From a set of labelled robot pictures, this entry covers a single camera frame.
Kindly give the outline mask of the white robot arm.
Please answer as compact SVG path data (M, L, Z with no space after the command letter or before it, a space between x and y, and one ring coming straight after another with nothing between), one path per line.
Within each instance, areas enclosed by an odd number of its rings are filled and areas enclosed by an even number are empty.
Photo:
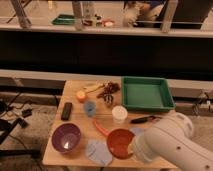
M213 152L193 142L193 133L186 115L169 113L136 135L128 150L143 163L162 157L182 171L213 171Z

